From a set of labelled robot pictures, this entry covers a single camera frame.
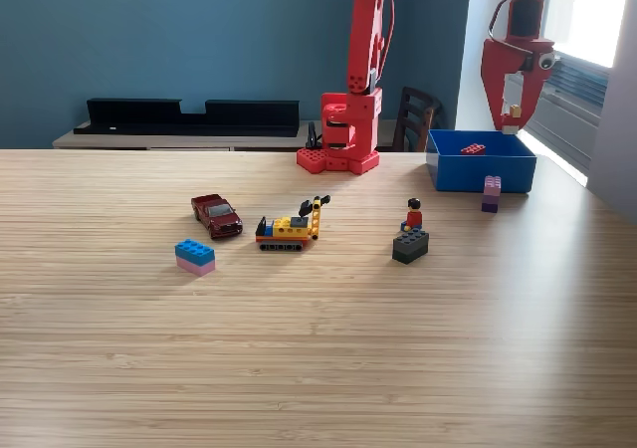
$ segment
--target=purple lego brick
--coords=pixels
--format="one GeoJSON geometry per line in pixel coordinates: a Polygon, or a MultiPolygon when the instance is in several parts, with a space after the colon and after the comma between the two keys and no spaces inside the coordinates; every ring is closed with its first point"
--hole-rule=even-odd
{"type": "Polygon", "coordinates": [[[482,212],[493,212],[494,214],[498,213],[498,204],[482,204],[482,212]]]}
{"type": "Polygon", "coordinates": [[[499,196],[502,192],[502,179],[499,176],[485,178],[485,195],[499,196]]]}
{"type": "Polygon", "coordinates": [[[488,194],[485,194],[484,196],[482,196],[482,203],[495,204],[497,206],[498,204],[500,204],[500,196],[490,196],[488,194]]]}
{"type": "Polygon", "coordinates": [[[177,266],[184,271],[194,274],[195,276],[203,277],[215,270],[215,261],[209,262],[205,266],[197,266],[192,262],[188,262],[185,259],[177,257],[177,266]]]}

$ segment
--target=wooden chair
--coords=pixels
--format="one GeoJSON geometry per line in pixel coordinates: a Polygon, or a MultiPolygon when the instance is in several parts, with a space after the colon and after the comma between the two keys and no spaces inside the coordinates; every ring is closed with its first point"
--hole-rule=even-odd
{"type": "Polygon", "coordinates": [[[441,113],[442,104],[437,98],[413,88],[403,88],[392,150],[405,152],[406,138],[409,152],[424,152],[429,129],[441,113]]]}

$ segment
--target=white wall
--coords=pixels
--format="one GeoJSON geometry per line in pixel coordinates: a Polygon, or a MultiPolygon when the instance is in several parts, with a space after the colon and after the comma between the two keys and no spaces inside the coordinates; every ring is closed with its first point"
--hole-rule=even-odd
{"type": "Polygon", "coordinates": [[[637,0],[627,0],[588,188],[637,223],[637,0]]]}
{"type": "MultiPolygon", "coordinates": [[[[465,36],[465,53],[460,77],[456,129],[488,130],[494,128],[480,69],[489,23],[502,0],[469,0],[469,16],[465,36]]],[[[495,28],[497,37],[507,33],[509,8],[505,6],[495,28]]]]}

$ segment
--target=blue box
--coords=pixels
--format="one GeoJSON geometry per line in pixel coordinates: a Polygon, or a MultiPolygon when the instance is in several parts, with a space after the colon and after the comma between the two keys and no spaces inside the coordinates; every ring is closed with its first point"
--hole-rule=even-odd
{"type": "Polygon", "coordinates": [[[427,166],[439,191],[484,192],[485,177],[500,176],[503,192],[530,192],[537,157],[517,136],[499,131],[432,129],[427,140],[427,166]],[[471,144],[483,144],[487,153],[460,153],[471,144]]]}
{"type": "Polygon", "coordinates": [[[215,260],[215,251],[197,241],[186,239],[175,246],[175,256],[202,267],[215,260]]]}

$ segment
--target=toy excavator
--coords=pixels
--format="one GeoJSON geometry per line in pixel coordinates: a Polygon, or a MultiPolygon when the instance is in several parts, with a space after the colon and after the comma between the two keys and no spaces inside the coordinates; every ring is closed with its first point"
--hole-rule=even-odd
{"type": "Polygon", "coordinates": [[[270,225],[266,218],[257,227],[257,243],[262,251],[299,252],[312,240],[319,238],[320,209],[329,204],[329,196],[317,196],[314,202],[301,204],[299,217],[282,217],[270,225]]]}
{"type": "MultiPolygon", "coordinates": [[[[544,82],[555,65],[553,42],[539,37],[543,0],[511,0],[509,29],[504,39],[493,35],[503,0],[489,27],[482,78],[497,130],[516,134],[535,112],[544,82]],[[522,101],[503,114],[506,75],[522,72],[522,101]]],[[[382,36],[385,0],[354,0],[348,94],[329,93],[321,99],[322,147],[314,144],[297,153],[297,164],[311,173],[350,171],[362,174],[377,166],[378,117],[382,108],[380,80],[394,28],[394,0],[387,39],[382,36]]]]}

